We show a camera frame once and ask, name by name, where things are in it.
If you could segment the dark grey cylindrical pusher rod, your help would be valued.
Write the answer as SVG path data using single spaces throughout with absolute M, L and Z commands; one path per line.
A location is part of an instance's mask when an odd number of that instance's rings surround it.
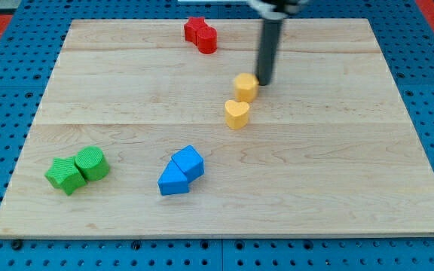
M 255 64 L 255 75 L 260 86 L 266 86 L 272 81 L 282 26 L 283 19 L 262 20 Z

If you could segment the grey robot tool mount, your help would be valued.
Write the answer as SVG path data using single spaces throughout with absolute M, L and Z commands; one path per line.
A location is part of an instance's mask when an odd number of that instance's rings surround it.
M 264 19 L 283 20 L 305 9 L 310 0 L 248 0 L 247 4 Z

